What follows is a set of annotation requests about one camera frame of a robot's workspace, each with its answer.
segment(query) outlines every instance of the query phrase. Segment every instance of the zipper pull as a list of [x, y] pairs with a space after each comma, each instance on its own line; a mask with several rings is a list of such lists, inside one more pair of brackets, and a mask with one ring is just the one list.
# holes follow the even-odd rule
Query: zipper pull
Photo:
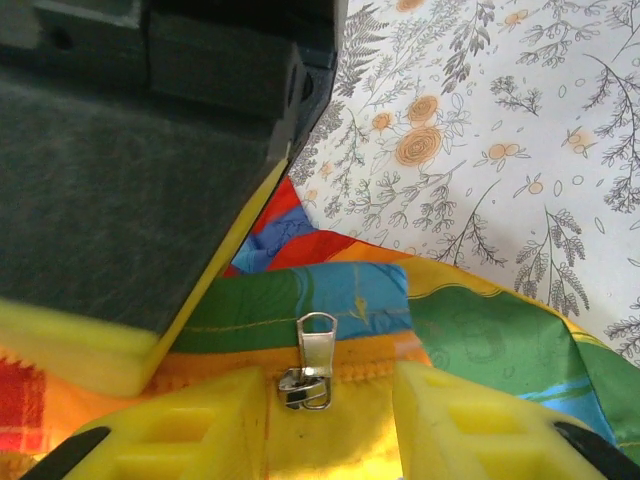
[[[329, 320], [326, 332], [305, 333], [305, 323], [316, 317]], [[278, 384], [278, 396], [294, 410], [324, 410], [331, 405], [333, 352], [338, 320], [328, 313], [312, 312], [296, 322], [301, 368], [287, 370]]]

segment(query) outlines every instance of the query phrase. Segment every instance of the floral tablecloth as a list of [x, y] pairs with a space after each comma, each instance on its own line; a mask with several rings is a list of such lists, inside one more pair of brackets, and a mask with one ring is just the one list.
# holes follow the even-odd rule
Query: floral tablecloth
[[353, 0], [290, 177], [313, 223], [469, 269], [640, 366], [640, 0]]

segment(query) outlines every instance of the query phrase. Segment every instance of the seam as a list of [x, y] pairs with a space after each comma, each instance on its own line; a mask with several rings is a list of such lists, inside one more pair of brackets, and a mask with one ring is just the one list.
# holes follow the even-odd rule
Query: seam
[[[409, 308], [400, 308], [400, 309], [380, 309], [380, 310], [373, 310], [373, 311], [368, 311], [366, 312], [366, 316], [368, 317], [369, 315], [375, 315], [375, 314], [404, 314], [404, 313], [409, 313]], [[359, 315], [357, 315], [355, 312], [353, 311], [347, 311], [347, 312], [331, 312], [331, 315], [333, 316], [349, 316], [352, 318], [355, 318], [357, 320], [360, 320], [362, 323], [366, 323], [365, 320], [363, 320], [362, 318], [360, 318]], [[262, 320], [260, 322], [254, 322], [254, 323], [247, 323], [245, 325], [229, 325], [226, 327], [190, 327], [190, 326], [185, 326], [183, 331], [188, 331], [188, 332], [198, 332], [198, 333], [220, 333], [220, 332], [231, 332], [231, 331], [236, 331], [236, 330], [245, 330], [245, 329], [250, 329], [250, 328], [254, 328], [254, 327], [263, 327], [263, 326], [267, 326], [267, 325], [273, 325], [276, 323], [282, 323], [282, 322], [293, 322], [298, 320], [298, 318], [300, 317], [289, 317], [289, 318], [275, 318], [272, 320]]]

